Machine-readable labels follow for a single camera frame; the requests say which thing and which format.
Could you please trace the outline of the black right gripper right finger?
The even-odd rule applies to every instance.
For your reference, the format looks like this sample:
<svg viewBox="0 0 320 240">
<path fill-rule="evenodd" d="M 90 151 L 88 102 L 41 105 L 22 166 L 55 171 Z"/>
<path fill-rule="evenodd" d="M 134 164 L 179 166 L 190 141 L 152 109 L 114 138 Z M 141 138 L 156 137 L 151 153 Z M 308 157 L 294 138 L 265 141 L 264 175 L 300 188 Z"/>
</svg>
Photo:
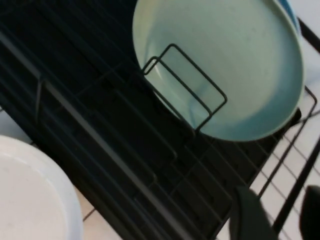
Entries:
<svg viewBox="0 0 320 240">
<path fill-rule="evenodd" d="M 300 214 L 300 232 L 303 240 L 320 239 L 320 187 L 306 189 Z"/>
</svg>

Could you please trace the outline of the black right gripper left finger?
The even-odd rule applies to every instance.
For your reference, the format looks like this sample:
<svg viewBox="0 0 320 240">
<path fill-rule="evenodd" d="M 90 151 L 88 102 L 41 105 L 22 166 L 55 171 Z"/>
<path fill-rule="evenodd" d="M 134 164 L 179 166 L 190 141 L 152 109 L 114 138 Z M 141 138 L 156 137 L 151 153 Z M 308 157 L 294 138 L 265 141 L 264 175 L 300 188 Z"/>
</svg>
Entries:
<svg viewBox="0 0 320 240">
<path fill-rule="evenodd" d="M 262 203 L 254 191 L 235 189 L 229 218 L 231 240 L 272 240 L 273 229 Z"/>
</svg>

